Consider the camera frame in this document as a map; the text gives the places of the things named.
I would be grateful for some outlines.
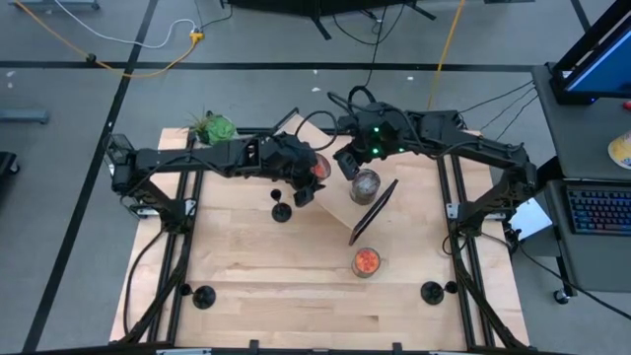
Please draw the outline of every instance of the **orange cable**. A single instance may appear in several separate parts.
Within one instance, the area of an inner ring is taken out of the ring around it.
[[[456,31],[457,21],[460,18],[460,13],[462,12],[462,8],[464,7],[464,1],[460,0],[460,3],[457,6],[456,16],[454,17],[454,21],[452,22],[452,28],[450,29],[450,34],[447,36],[447,42],[445,42],[445,47],[443,48],[443,54],[441,55],[441,61],[438,63],[438,70],[436,74],[434,74],[434,80],[432,81],[432,87],[430,89],[430,98],[427,102],[427,109],[432,108],[432,99],[434,98],[434,92],[436,88],[438,88],[438,82],[441,78],[441,70],[443,69],[443,63],[447,58],[447,53],[450,50],[450,45],[452,44],[452,38],[454,37],[454,32]]]
[[[70,42],[68,39],[64,38],[62,35],[58,34],[55,30],[53,30],[52,28],[50,28],[47,24],[44,23],[44,21],[42,21],[36,14],[34,14],[28,7],[26,7],[20,0],[15,0],[16,5],[18,5],[20,8],[22,8],[22,10],[24,10],[27,14],[29,14],[40,26],[42,26],[45,30],[47,30],[49,33],[51,33],[53,36],[57,37],[57,39],[61,40],[62,42],[64,42],[64,44],[66,44],[67,46],[69,46],[70,48],[72,48],[74,51],[76,51],[77,53],[81,54],[84,58],[88,58],[90,56],[90,54],[88,54],[85,50],[77,47],[76,45],[74,45],[72,42]],[[184,58],[186,58],[195,48],[195,45],[197,45],[197,43],[200,41],[200,38],[198,36],[191,36],[191,46],[190,48],[186,51],[185,54],[183,54],[180,58],[174,60],[171,64],[167,65],[167,67],[165,67],[164,69],[161,69],[157,72],[153,72],[153,73],[149,73],[149,74],[127,74],[124,73],[120,70],[116,70],[112,67],[110,67],[109,65],[99,61],[99,60],[95,60],[95,63],[109,71],[112,71],[122,77],[125,78],[152,78],[152,77],[156,77],[164,72],[166,72],[167,70],[171,69],[174,65],[178,64],[179,62],[181,62]]]

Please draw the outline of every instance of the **black rubber foot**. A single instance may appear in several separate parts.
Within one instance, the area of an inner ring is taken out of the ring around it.
[[[421,298],[430,305],[438,305],[445,298],[443,286],[434,281],[429,281],[421,287]]]
[[[193,305],[200,310],[206,310],[215,304],[217,294],[210,286],[202,286],[193,293]]]
[[[450,281],[445,284],[445,291],[454,294],[457,293],[457,284],[454,281]]]
[[[287,203],[277,203],[276,206],[272,208],[272,218],[278,223],[289,221],[289,219],[292,218],[292,207]]]
[[[563,290],[554,291],[554,301],[559,305],[567,305],[570,302],[570,298],[565,295]]]

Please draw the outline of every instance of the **desk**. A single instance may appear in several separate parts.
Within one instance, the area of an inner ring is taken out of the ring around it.
[[[618,167],[607,153],[609,142],[631,130],[631,114],[624,110],[620,99],[599,99],[591,106],[558,105],[548,68],[534,67],[532,78],[556,149],[556,157],[537,172],[539,183],[545,185],[554,228],[528,238],[526,249],[539,256],[555,256],[560,274],[586,290],[631,292],[631,280],[625,273],[630,264],[626,251],[631,249],[631,240],[574,234],[561,197],[561,180],[565,178],[631,181],[631,171]],[[604,257],[606,262],[594,263]],[[568,285],[564,284],[563,289],[568,296],[577,295]]]
[[[185,137],[181,129],[165,129],[160,148],[184,147]],[[339,137],[331,149],[347,142],[348,137]],[[444,285],[455,279],[451,259],[441,251],[447,227],[436,162],[402,154],[369,167],[380,172],[382,181],[398,178],[399,184],[353,247],[348,247],[350,229],[316,202],[294,208],[285,224],[274,222],[270,190],[281,189],[282,200],[290,203],[288,184],[206,173],[186,282],[193,289],[211,285],[218,298],[205,311],[195,309],[189,297],[183,299],[175,345],[244,348],[258,339],[261,348],[383,350],[401,342],[406,350],[463,350],[457,296],[446,294],[438,306],[420,298],[424,282]],[[463,160],[462,169],[470,199],[491,186],[488,167]],[[152,177],[170,196],[177,179],[178,174]],[[130,264],[159,228],[155,218],[139,223]],[[502,236],[499,223],[487,222],[484,231]],[[155,295],[165,239],[145,254],[134,274],[132,323]],[[477,245],[489,303],[514,335],[528,343],[506,248],[481,238]],[[354,276],[350,269],[362,247],[376,249],[383,258],[381,269],[369,279]],[[122,296],[111,339],[123,335]],[[469,302],[477,343],[482,344],[478,311]],[[170,307],[166,302],[165,310]],[[166,337],[166,318],[159,340]]]
[[[620,169],[607,153],[609,142],[631,130],[624,101],[599,99],[591,106],[562,106],[552,93],[551,77],[546,66],[532,70],[563,176],[631,181],[631,170]]]

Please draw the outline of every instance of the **black robotic arm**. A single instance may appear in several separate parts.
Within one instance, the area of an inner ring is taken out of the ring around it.
[[[335,103],[342,100],[347,104],[335,94],[329,93],[329,97]],[[404,152],[431,159],[452,154],[504,171],[499,183],[477,200],[446,206],[456,220],[457,231],[463,235],[479,236],[488,214],[503,213],[510,218],[522,202],[535,194],[536,166],[529,161],[524,146],[462,131],[455,110],[402,111],[385,103],[353,107],[358,111],[349,110],[349,115],[338,120],[340,130],[353,139],[333,156],[349,180],[361,165]]]
[[[324,188],[313,173],[316,151],[295,135],[234,139],[202,149],[135,150],[124,135],[112,135],[106,152],[113,165],[111,188],[158,212],[165,230],[185,233],[194,201],[171,199],[149,177],[154,173],[212,171],[224,178],[283,180],[296,190],[294,202],[302,207]]]

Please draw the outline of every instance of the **wooden table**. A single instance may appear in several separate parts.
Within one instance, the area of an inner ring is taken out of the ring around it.
[[[298,119],[294,117],[289,126],[295,127]],[[310,133],[310,128],[303,129],[301,139]],[[160,148],[182,148],[185,137],[181,129],[165,129]],[[308,140],[314,147],[320,145]],[[339,137],[330,150],[348,141],[348,137]],[[492,185],[489,168],[468,160],[461,163],[468,197],[475,199]],[[399,184],[353,247],[348,247],[348,223],[340,220],[361,217],[362,211],[344,214],[330,210],[350,200],[349,182],[341,185],[339,180],[327,180],[331,190],[317,192],[317,201],[294,208],[291,220],[279,224],[270,215],[274,201],[269,193],[279,188],[282,200],[292,204],[291,186],[206,173],[186,282],[193,289],[210,285],[218,298],[205,311],[197,310],[189,297],[182,300],[175,345],[244,348],[251,339],[258,339],[263,348],[383,350],[401,342],[406,350],[465,349],[457,295],[446,294],[438,306],[427,305],[420,298],[420,287],[426,281],[445,285],[455,280],[452,260],[441,249],[447,224],[436,162],[401,154],[368,167],[380,174],[383,184],[394,178]],[[453,174],[448,170],[453,199],[457,200]],[[152,177],[170,196],[175,196],[177,179],[178,174]],[[345,190],[331,193],[335,188]],[[331,198],[336,201],[332,207]],[[157,218],[139,223],[130,264],[159,228]],[[503,238],[497,222],[486,222],[484,231]],[[155,295],[165,241],[162,238],[145,254],[134,274],[132,323]],[[528,343],[506,248],[485,238],[476,241],[489,303],[516,338]],[[376,249],[383,258],[381,269],[369,279],[356,277],[350,269],[356,250],[363,247]],[[122,297],[123,293],[111,339],[122,336]],[[478,310],[470,297],[469,302],[476,340],[483,344]],[[163,315],[169,314],[170,307],[167,302]],[[163,316],[159,339],[165,338],[167,317]]]

